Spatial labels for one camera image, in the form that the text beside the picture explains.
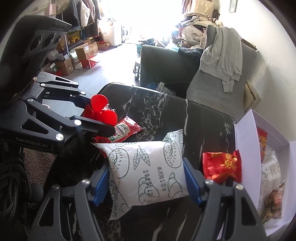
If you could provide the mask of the red gold snack packet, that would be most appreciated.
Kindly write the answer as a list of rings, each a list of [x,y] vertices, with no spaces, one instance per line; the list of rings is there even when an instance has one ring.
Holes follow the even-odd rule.
[[[206,179],[222,183],[228,179],[236,183],[242,180],[241,156],[238,150],[231,153],[204,152],[202,154],[203,174]]]

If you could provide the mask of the brown gold snack packet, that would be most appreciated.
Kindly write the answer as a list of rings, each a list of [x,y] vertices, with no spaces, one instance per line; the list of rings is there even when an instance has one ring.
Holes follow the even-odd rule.
[[[281,219],[282,215],[282,199],[285,190],[285,181],[280,184],[277,190],[272,190],[267,198],[264,211],[261,216],[261,222],[266,224],[271,219]]]

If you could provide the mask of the white bread packet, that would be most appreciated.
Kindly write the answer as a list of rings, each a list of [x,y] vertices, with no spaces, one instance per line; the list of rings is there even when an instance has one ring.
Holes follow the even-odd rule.
[[[267,198],[272,190],[277,190],[281,184],[281,170],[275,151],[264,157],[261,163],[260,194],[257,211],[262,216]]]
[[[109,161],[110,219],[118,220],[133,206],[187,196],[183,164],[183,130],[162,141],[97,143]]]

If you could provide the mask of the red ketchup sachet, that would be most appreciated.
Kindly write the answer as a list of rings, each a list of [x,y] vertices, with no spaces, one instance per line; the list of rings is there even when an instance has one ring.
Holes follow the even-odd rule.
[[[96,136],[94,138],[95,143],[121,143],[130,136],[139,133],[143,130],[139,124],[133,119],[126,116],[114,127],[115,133],[110,137]]]

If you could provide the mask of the red yellow cartoon snack packet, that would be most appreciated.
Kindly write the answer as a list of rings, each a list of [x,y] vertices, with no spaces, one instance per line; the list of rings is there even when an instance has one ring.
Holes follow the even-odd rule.
[[[265,157],[265,149],[266,149],[266,141],[268,133],[261,128],[257,128],[257,134],[259,139],[259,147],[260,147],[260,159],[263,162]]]

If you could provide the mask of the cardboard box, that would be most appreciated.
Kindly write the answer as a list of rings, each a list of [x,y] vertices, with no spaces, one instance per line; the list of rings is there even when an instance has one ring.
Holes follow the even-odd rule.
[[[75,51],[79,60],[89,60],[98,53],[97,43],[85,43],[75,48]]]

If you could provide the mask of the lavender gift box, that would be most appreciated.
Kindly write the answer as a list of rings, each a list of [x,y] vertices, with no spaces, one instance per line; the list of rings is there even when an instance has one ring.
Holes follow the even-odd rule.
[[[226,127],[234,140],[225,152],[239,150],[242,185],[260,216],[267,215],[271,192],[280,190],[281,211],[264,223],[264,229],[269,240],[283,240],[295,216],[295,142],[252,109]]]

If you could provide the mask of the dark green sofa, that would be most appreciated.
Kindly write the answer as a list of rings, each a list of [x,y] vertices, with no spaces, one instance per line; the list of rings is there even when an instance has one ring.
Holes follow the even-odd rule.
[[[200,66],[202,49],[178,50],[144,45],[140,61],[140,86],[163,82],[189,84]]]

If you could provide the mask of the wooden framed panel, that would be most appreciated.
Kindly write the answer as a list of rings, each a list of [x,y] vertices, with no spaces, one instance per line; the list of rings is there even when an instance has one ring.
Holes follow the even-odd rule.
[[[247,113],[250,109],[255,108],[260,101],[261,98],[259,93],[255,89],[251,81],[247,79],[243,95],[244,112]]]

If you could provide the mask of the grey patterned chair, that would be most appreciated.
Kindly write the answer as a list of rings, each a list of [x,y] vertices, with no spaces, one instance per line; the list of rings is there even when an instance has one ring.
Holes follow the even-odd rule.
[[[234,83],[233,91],[225,93],[220,79],[197,70],[189,87],[186,98],[190,101],[210,107],[237,120],[244,116],[243,95],[248,72],[257,58],[257,52],[242,44],[242,74],[239,81]]]

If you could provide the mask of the pile of clothes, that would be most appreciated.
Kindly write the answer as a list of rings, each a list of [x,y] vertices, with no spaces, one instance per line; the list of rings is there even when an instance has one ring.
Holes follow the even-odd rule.
[[[212,18],[198,11],[187,12],[184,19],[179,22],[179,35],[181,44],[189,49],[204,49],[206,42],[206,28],[208,25],[222,27],[223,23],[217,18]]]

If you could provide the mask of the light grey sweatshirt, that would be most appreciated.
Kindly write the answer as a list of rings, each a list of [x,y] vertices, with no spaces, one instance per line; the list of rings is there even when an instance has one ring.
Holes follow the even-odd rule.
[[[242,74],[242,44],[234,28],[206,28],[206,43],[200,60],[200,70],[221,80],[223,91],[231,93]]]

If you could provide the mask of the wall picture frame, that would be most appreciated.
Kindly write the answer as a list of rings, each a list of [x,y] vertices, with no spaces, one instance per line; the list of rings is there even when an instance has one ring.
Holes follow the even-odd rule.
[[[230,13],[235,13],[237,8],[237,0],[230,0],[229,4],[229,12]]]

